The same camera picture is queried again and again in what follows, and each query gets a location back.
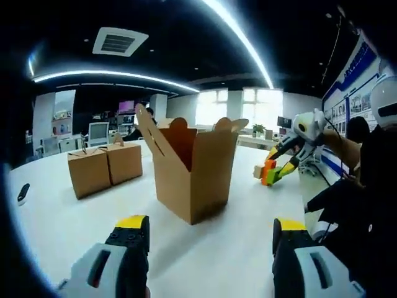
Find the cable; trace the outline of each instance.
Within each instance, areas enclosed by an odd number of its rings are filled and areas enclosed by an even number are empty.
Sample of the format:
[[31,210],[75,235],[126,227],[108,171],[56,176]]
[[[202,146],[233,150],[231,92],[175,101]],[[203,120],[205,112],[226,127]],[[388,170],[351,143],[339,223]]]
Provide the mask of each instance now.
[[332,56],[334,55],[335,48],[336,48],[336,43],[337,43],[337,40],[339,38],[339,32],[341,31],[341,27],[342,27],[342,16],[339,16],[339,24],[337,25],[337,35],[336,35],[336,39],[335,39],[334,48],[332,50],[331,56],[329,57],[329,61],[328,61],[327,67],[325,67],[325,71],[324,71],[324,74],[323,74],[323,79],[321,80],[321,84],[323,84],[323,82],[324,82],[325,76],[326,76],[327,71],[328,71],[329,64],[331,63]]

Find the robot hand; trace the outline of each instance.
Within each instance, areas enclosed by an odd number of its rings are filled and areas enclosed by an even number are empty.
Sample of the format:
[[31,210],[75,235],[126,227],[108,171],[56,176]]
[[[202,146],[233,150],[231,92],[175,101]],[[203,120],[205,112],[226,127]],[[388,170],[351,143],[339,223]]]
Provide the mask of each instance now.
[[266,160],[276,160],[289,149],[299,148],[290,161],[281,168],[277,177],[292,173],[300,162],[307,159],[319,144],[319,139],[324,131],[326,119],[324,113],[318,109],[295,116],[292,130],[274,146]]

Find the television screen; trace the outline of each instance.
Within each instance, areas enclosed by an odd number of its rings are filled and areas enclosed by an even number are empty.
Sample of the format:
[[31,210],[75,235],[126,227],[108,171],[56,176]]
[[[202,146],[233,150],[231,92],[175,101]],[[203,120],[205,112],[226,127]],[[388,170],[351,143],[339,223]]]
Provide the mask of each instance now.
[[118,104],[118,113],[132,113],[134,112],[134,101],[122,101]]
[[292,124],[292,120],[284,117],[277,117],[277,126],[284,127],[286,129],[290,129]]

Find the table surface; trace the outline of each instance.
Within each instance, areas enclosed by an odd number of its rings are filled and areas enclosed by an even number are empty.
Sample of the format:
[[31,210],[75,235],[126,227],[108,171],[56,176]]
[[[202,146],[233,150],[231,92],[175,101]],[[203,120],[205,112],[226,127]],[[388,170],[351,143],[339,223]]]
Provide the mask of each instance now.
[[[304,221],[298,173],[265,187],[252,176],[267,151],[237,146],[229,202],[215,219],[190,226],[156,199],[151,153],[142,146],[143,176],[78,201],[65,153],[10,172],[10,198],[25,244],[52,285],[115,223],[150,216],[148,286],[152,297],[269,297],[273,293],[273,219]],[[284,164],[288,156],[281,156]],[[16,197],[30,183],[26,203]]]

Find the white robot head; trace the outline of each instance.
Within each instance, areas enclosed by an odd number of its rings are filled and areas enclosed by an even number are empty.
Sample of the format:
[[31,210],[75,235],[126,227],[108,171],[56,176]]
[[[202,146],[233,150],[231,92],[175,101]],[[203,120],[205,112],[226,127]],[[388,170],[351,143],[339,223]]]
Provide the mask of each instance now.
[[397,125],[397,76],[390,69],[373,87],[370,102],[373,116],[386,129]]

